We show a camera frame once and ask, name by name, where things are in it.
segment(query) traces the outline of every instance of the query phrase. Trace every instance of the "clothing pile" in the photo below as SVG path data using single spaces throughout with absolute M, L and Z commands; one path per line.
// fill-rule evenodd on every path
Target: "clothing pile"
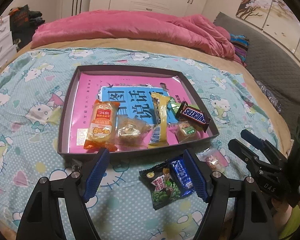
M 28 5 L 12 8 L 9 15 L 13 43 L 17 45 L 18 50 L 26 46 L 32 40 L 38 26 L 45 23 L 42 13 L 30 11 Z

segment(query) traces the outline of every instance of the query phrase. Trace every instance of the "dresser drawer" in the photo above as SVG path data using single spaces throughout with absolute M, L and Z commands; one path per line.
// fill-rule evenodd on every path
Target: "dresser drawer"
M 0 39 L 10 31 L 10 16 L 2 18 L 0 21 Z
M 11 32 L 8 32 L 0 39 L 0 58 L 6 53 L 6 51 L 13 45 Z
M 17 53 L 17 49 L 15 45 L 12 45 L 6 52 L 4 55 L 2 55 L 2 57 L 0 58 L 0 70 L 1 68 L 8 63 L 13 56 Z

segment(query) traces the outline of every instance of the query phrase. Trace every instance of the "yellow snack wrapper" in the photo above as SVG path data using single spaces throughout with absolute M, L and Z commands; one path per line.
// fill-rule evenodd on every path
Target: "yellow snack wrapper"
M 169 145 L 167 141 L 167 105 L 170 97 L 155 92 L 151 93 L 151 97 L 157 124 L 153 129 L 148 148 L 167 146 Z

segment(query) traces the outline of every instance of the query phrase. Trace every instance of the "pink blanket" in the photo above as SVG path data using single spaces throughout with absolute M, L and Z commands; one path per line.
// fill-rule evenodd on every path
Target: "pink blanket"
M 98 10 L 39 26 L 32 38 L 32 48 L 62 41 L 132 38 L 199 49 L 241 63 L 229 37 L 225 29 L 200 14 L 180 18 L 153 12 Z

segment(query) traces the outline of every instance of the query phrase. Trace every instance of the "blue snack package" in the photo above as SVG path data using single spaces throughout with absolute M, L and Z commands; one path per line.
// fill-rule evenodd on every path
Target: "blue snack package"
M 181 196 L 183 197 L 183 196 L 190 195 L 194 191 L 194 188 L 190 176 L 186 171 L 182 156 L 177 157 L 177 159 L 171 161 L 170 164 L 183 188 L 183 192 Z

